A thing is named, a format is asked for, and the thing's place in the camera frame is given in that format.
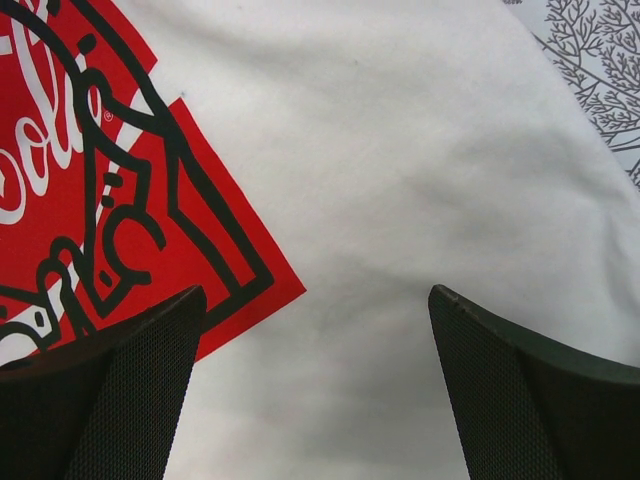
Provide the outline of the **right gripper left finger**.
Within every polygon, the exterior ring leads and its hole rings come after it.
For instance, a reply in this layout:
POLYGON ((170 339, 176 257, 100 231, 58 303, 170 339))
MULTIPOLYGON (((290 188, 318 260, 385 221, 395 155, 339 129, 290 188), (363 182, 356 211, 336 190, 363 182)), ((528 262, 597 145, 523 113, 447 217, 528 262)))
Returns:
POLYGON ((193 286, 2 366, 2 478, 163 478, 205 313, 193 286))

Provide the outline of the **white printed t-shirt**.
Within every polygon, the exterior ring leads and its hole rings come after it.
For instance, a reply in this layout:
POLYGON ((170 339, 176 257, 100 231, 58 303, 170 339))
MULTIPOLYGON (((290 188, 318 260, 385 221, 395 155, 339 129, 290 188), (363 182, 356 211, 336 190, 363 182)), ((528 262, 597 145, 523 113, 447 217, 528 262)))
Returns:
POLYGON ((634 186, 507 1, 5 1, 1 360, 191 285, 169 479, 463 479, 444 284, 639 362, 634 186))

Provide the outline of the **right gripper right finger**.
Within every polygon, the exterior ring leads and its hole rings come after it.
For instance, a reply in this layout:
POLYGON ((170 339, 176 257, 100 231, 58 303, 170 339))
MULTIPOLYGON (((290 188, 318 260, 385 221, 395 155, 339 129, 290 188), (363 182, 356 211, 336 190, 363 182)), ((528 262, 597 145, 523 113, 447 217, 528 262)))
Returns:
POLYGON ((472 479, 636 479, 639 370, 501 318, 443 286, 435 344, 472 479))

